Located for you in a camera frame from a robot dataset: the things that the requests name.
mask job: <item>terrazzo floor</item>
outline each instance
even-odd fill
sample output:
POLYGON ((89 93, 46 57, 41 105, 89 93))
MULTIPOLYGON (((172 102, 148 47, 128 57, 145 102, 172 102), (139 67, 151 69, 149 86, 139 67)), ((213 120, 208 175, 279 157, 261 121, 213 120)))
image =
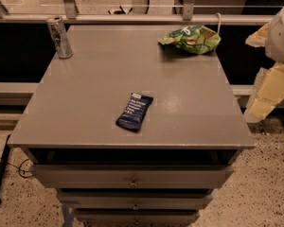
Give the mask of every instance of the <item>terrazzo floor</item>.
MULTIPOLYGON (((189 227, 284 226, 284 114, 266 119, 266 135, 255 126, 250 126, 250 130, 256 148, 242 153, 234 163, 235 173, 222 188, 214 190, 213 201, 189 227)), ((0 130, 0 155, 9 133, 0 130)), ((9 162, 17 166, 25 159, 18 148, 9 156, 9 162)), ((29 165, 27 162, 24 168, 28 169, 29 165)), ((45 189, 34 178, 22 179, 15 167, 7 166, 0 192, 0 227, 62 226, 61 205, 55 195, 55 190, 45 189)), ((73 226, 84 225, 74 219, 73 226)))

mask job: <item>drawer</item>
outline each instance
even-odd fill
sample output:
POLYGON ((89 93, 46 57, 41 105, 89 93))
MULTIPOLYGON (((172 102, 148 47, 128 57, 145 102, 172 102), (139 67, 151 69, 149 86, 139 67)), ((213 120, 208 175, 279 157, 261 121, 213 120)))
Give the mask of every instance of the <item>drawer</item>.
POLYGON ((219 188, 231 166, 32 166, 32 174, 54 188, 219 188))
POLYGON ((78 221, 95 223, 174 223, 190 224, 195 222, 197 211, 125 211, 125 210, 83 210, 75 209, 78 221))
POLYGON ((157 192, 58 192, 57 198, 71 208, 91 209, 204 209, 212 200, 210 194, 157 192))
POLYGON ((41 165, 229 165, 234 149, 30 148, 41 165))

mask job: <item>soda can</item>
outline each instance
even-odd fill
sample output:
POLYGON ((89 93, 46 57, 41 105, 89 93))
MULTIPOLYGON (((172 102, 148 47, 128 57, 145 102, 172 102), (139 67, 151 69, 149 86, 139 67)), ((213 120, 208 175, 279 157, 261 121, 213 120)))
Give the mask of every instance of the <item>soda can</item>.
POLYGON ((58 56, 63 59, 70 58, 73 55, 73 51, 67 39, 63 18, 61 16, 51 16, 46 21, 58 56))

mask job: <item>green chip bag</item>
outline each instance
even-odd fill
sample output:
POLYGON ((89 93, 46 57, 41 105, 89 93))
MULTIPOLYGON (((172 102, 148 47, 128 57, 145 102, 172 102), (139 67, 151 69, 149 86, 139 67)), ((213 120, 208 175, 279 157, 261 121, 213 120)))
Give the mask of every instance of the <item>green chip bag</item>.
POLYGON ((215 49, 221 38, 219 34, 205 26, 186 26, 165 35, 159 43, 174 44, 177 48, 202 55, 215 49))

